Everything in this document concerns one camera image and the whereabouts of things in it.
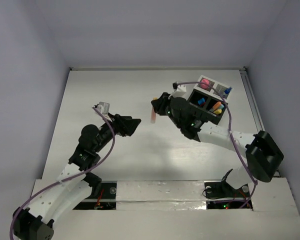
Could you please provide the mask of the red orange marker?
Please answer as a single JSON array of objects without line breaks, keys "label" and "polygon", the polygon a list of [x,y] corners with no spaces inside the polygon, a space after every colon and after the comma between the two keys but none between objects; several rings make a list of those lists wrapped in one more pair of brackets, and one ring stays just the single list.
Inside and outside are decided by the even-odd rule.
[{"label": "red orange marker", "polygon": [[154,108],[151,108],[151,116],[150,116],[150,123],[151,124],[155,124],[156,123],[156,112],[154,110]]}]

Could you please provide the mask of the pink cap marker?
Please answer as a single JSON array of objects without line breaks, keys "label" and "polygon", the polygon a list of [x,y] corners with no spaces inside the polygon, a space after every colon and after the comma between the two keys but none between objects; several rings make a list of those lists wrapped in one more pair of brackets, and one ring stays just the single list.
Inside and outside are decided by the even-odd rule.
[{"label": "pink cap marker", "polygon": [[206,78],[202,78],[199,87],[205,90],[208,89],[210,87],[210,81]]}]

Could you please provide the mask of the orange tip clear marker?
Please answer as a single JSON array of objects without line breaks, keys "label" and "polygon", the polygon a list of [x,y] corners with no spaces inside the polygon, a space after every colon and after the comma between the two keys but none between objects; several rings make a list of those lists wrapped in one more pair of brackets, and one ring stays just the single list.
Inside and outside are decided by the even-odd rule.
[{"label": "orange tip clear marker", "polygon": [[220,105],[222,105],[222,103],[220,101],[218,101],[217,103],[215,103],[213,105],[213,107],[210,109],[210,111],[213,112],[213,111],[217,110],[220,107]]}]

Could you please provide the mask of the yellow marker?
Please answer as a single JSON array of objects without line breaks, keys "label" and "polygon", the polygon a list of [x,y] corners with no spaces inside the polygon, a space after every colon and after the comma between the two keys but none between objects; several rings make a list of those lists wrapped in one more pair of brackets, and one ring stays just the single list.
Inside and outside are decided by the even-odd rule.
[{"label": "yellow marker", "polygon": [[220,115],[222,114],[223,110],[221,108],[218,108],[216,110],[214,110],[212,113],[215,114],[215,115]]}]

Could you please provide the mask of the clear blue cap bottle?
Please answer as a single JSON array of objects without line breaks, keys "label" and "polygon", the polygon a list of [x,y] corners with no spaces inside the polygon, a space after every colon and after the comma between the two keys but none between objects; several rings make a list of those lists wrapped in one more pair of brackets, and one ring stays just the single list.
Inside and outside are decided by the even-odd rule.
[{"label": "clear blue cap bottle", "polygon": [[228,87],[228,88],[226,88],[225,90],[224,90],[224,92],[223,92],[223,98],[227,98],[228,96],[229,96],[229,94],[230,94],[230,92],[232,91],[232,87]]}]

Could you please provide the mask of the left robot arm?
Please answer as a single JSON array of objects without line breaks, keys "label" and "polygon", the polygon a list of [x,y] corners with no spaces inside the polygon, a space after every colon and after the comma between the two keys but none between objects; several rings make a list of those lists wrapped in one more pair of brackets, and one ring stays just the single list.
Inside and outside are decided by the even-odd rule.
[{"label": "left robot arm", "polygon": [[50,240],[57,221],[87,197],[100,194],[102,179],[92,170],[106,160],[99,152],[116,142],[116,136],[130,137],[141,119],[119,114],[103,118],[97,127],[88,124],[81,130],[78,145],[56,181],[33,194],[12,215],[11,240]]}]

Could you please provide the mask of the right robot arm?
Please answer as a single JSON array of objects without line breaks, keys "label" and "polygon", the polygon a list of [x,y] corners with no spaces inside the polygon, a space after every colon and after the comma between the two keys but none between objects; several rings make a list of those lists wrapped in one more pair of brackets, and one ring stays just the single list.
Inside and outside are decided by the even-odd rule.
[{"label": "right robot arm", "polygon": [[230,169],[220,183],[225,196],[232,196],[246,184],[271,182],[284,159],[268,132],[244,133],[214,124],[197,113],[183,97],[172,97],[164,92],[152,100],[151,105],[156,114],[169,117],[187,139],[213,144],[238,155],[241,166]]}]

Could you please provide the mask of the black and white organizer box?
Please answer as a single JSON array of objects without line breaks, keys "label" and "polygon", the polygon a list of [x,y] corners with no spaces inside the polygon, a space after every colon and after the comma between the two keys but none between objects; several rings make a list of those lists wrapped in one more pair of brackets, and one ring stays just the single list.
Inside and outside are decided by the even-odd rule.
[{"label": "black and white organizer box", "polygon": [[[210,87],[208,89],[202,89],[199,87],[200,81],[202,78],[208,79],[210,82]],[[206,117],[209,122],[212,122],[215,125],[221,121],[225,111],[226,105],[224,104],[220,94],[223,97],[223,93],[225,89],[229,88],[230,86],[225,85],[219,81],[216,81],[210,77],[201,75],[198,79],[198,83],[196,83],[192,88],[191,92],[188,97],[186,97],[187,101],[194,107],[194,113],[198,117]],[[206,103],[204,106],[198,106],[198,100],[201,98],[205,98]],[[227,98],[224,98],[225,102],[228,103],[230,98],[230,93]],[[222,110],[222,114],[215,115],[213,111],[210,109],[213,105],[217,102],[221,102],[224,105],[224,109]]]}]

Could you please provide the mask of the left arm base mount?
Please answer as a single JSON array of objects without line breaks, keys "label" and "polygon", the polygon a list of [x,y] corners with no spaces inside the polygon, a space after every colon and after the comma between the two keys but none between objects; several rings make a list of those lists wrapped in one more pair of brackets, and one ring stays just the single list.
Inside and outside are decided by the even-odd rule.
[{"label": "left arm base mount", "polygon": [[98,195],[84,199],[74,207],[74,210],[115,210],[117,205],[116,195],[116,181],[102,182]]}]

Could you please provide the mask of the aluminium rail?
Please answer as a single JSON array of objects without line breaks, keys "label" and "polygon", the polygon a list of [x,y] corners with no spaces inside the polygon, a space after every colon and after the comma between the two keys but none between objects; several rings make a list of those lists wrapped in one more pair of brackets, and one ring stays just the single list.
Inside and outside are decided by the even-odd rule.
[{"label": "aluminium rail", "polygon": [[258,131],[258,133],[252,134],[252,140],[249,140],[244,145],[247,167],[255,179],[269,183],[278,173],[278,168],[284,159],[284,154],[271,135],[265,131],[247,71],[244,69],[240,70],[239,73]]}]

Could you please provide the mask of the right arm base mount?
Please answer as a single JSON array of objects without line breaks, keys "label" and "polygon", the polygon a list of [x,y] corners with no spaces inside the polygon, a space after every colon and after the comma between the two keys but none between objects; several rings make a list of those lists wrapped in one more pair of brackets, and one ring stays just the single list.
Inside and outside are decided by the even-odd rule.
[{"label": "right arm base mount", "polygon": [[229,170],[221,180],[207,181],[202,191],[208,210],[253,209],[249,184],[243,168]]}]

